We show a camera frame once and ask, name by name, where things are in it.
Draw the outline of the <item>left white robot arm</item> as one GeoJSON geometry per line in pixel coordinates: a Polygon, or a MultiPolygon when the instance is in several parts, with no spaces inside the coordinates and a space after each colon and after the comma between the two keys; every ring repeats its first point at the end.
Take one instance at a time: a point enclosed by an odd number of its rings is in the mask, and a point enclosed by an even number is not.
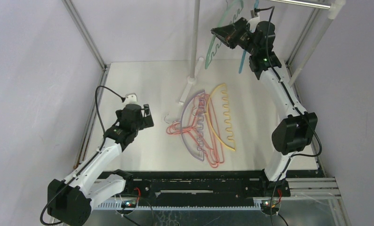
{"type": "Polygon", "coordinates": [[[102,182],[96,183],[96,180],[134,141],[138,132],[153,127],[154,122],[148,104],[126,104],[115,113],[117,120],[104,132],[103,142],[95,153],[63,180],[53,179],[49,183],[42,216],[47,213],[59,223],[82,226],[91,212],[108,198],[134,192],[132,175],[123,170],[114,171],[102,182]]]}

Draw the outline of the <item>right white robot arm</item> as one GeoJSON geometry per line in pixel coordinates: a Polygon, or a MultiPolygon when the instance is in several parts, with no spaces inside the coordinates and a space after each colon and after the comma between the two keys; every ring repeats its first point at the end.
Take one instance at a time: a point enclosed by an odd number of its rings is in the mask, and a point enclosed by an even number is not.
{"type": "Polygon", "coordinates": [[[289,78],[273,51],[276,39],[273,23],[260,21],[252,32],[248,20],[242,17],[232,24],[212,28],[211,33],[230,49],[241,47],[250,54],[250,69],[276,106],[280,123],[271,135],[275,150],[264,169],[266,179],[259,184],[261,193],[271,196],[278,190],[277,181],[285,178],[293,157],[301,156],[305,147],[317,137],[317,115],[303,107],[288,85],[289,78]]]}

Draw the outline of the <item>purple wavy hanger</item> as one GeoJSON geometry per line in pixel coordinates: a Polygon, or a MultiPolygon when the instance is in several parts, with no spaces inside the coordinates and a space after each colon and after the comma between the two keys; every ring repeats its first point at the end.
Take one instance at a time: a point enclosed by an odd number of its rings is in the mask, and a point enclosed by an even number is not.
{"type": "Polygon", "coordinates": [[[204,105],[206,92],[201,89],[184,104],[178,120],[166,129],[168,135],[179,135],[188,153],[199,161],[205,160],[204,149],[204,105]]]}

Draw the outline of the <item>teal wavy hanger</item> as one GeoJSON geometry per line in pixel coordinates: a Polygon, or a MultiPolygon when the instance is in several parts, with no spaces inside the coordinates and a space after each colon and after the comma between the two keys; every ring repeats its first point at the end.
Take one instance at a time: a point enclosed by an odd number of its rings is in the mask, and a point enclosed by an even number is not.
{"type": "MultiPolygon", "coordinates": [[[[252,8],[252,17],[255,17],[255,12],[254,10],[256,8],[258,8],[259,6],[259,0],[256,0],[255,3],[254,3],[254,6],[252,8]]],[[[243,66],[244,66],[244,61],[245,61],[245,57],[246,57],[246,51],[244,50],[243,53],[242,53],[242,57],[241,57],[241,62],[240,62],[240,66],[239,66],[239,70],[238,70],[238,73],[240,74],[242,72],[242,69],[243,69],[243,66]]]]}

